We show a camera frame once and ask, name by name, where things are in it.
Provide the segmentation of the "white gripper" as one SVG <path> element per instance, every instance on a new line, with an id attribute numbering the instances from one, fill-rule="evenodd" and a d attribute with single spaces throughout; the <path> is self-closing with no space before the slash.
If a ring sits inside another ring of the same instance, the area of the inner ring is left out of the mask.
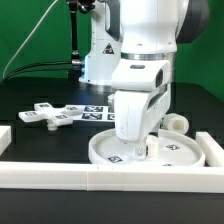
<path id="1" fill-rule="evenodd" d="M 161 121 L 171 102 L 171 86 L 152 92 L 117 90 L 114 97 L 115 130 L 119 140 L 134 145 L 136 158 L 146 157 L 146 136 Z"/>

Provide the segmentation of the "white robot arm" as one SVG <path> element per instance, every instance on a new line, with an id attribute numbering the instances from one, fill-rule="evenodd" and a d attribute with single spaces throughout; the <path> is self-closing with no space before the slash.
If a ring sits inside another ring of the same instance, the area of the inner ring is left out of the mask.
<path id="1" fill-rule="evenodd" d="M 158 146 L 177 45 L 194 41 L 208 20 L 208 0 L 97 0 L 80 81 L 115 90 L 115 128 L 90 140 L 91 162 L 145 159 Z"/>

